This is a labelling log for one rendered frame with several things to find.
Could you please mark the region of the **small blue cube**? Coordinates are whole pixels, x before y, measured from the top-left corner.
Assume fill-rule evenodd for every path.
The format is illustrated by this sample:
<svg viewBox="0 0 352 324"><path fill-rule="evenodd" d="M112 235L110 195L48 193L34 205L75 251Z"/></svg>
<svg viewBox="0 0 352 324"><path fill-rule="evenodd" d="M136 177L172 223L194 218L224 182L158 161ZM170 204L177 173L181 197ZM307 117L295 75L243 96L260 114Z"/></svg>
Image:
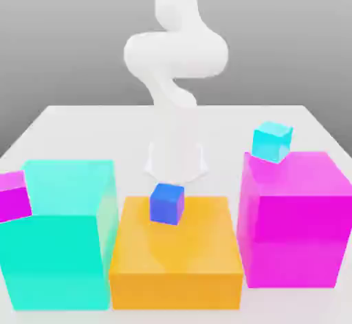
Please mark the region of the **small blue cube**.
<svg viewBox="0 0 352 324"><path fill-rule="evenodd" d="M176 226L184 211L184 187L159 183L150 196L149 204L151 221Z"/></svg>

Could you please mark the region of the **small cyan cube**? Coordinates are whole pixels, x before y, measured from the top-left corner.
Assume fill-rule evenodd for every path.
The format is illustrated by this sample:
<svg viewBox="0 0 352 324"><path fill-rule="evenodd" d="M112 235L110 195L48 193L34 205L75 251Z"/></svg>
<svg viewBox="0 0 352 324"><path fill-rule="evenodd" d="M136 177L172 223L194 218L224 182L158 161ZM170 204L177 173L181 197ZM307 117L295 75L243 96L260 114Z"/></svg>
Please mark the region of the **small cyan cube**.
<svg viewBox="0 0 352 324"><path fill-rule="evenodd" d="M254 130L251 154L268 162L280 163L290 152L293 127L267 121Z"/></svg>

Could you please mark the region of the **small magenta cube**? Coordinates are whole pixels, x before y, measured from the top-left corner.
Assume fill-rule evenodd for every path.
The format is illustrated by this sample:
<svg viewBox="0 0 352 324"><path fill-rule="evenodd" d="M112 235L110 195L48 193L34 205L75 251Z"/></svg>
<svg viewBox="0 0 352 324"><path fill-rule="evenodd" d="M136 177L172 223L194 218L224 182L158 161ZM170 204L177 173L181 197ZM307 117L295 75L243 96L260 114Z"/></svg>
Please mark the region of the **small magenta cube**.
<svg viewBox="0 0 352 324"><path fill-rule="evenodd" d="M0 173L0 223L31 215L24 171Z"/></svg>

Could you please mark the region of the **large orange box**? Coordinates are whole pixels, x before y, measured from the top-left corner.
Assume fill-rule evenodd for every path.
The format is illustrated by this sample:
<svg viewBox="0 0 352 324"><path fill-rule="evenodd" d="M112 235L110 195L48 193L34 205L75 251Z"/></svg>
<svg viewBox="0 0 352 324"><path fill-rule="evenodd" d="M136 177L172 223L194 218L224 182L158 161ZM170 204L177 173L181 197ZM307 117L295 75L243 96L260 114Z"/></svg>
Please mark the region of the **large orange box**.
<svg viewBox="0 0 352 324"><path fill-rule="evenodd" d="M115 310L237 310L243 266L227 197L186 197L178 225L127 197L109 269Z"/></svg>

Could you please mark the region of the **large magenta box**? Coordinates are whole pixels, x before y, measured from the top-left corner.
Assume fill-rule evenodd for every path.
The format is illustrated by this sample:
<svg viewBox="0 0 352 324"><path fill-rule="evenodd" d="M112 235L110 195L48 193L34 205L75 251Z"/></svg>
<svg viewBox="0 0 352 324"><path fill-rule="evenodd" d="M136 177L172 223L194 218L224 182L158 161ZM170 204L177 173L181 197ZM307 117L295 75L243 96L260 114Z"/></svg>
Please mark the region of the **large magenta box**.
<svg viewBox="0 0 352 324"><path fill-rule="evenodd" d="M249 288L333 288L352 230L352 183L322 151L243 157L236 235Z"/></svg>

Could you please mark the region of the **large turquoise box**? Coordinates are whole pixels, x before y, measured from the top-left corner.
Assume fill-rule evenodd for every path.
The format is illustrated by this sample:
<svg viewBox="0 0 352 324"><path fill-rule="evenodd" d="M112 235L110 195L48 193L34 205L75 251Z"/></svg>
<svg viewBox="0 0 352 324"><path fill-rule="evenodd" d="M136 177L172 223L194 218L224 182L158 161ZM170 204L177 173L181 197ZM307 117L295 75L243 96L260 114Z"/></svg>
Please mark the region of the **large turquoise box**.
<svg viewBox="0 0 352 324"><path fill-rule="evenodd" d="M15 310L106 310L118 230L111 160L29 160L32 215L0 225L0 268Z"/></svg>

